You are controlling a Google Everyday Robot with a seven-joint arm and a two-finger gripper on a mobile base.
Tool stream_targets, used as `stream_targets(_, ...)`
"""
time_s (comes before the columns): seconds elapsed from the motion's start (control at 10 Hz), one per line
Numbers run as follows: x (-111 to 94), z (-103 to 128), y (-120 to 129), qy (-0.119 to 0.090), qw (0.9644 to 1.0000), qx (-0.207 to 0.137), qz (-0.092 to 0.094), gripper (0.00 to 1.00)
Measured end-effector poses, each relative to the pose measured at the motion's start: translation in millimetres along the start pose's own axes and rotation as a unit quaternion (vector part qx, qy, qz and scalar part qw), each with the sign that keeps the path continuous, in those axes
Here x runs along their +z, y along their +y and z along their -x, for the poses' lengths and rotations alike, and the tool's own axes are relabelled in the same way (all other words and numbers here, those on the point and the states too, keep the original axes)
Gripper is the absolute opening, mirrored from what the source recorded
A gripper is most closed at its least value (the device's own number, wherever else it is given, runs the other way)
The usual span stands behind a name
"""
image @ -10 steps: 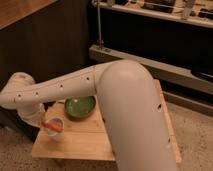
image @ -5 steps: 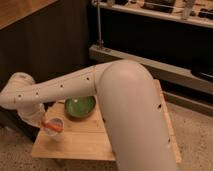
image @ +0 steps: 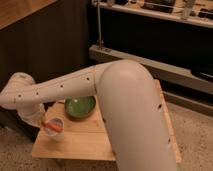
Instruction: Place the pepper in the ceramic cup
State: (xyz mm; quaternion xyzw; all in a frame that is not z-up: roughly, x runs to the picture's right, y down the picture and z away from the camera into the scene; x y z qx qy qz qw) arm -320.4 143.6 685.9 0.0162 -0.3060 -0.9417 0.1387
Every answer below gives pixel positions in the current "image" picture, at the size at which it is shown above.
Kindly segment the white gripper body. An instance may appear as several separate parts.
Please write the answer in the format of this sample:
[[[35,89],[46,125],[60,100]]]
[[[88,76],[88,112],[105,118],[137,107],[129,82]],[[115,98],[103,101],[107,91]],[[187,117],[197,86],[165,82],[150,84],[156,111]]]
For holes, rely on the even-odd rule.
[[[44,114],[45,108],[43,104],[35,104],[18,110],[18,115],[24,122],[37,128],[41,127]]]

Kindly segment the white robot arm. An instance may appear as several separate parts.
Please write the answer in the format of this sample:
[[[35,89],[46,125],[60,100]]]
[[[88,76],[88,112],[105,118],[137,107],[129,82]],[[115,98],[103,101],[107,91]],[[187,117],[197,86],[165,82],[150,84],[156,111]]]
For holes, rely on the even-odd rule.
[[[98,64],[39,84],[15,73],[0,91],[0,106],[35,125],[45,103],[93,95],[119,171],[177,171],[158,89],[138,62]]]

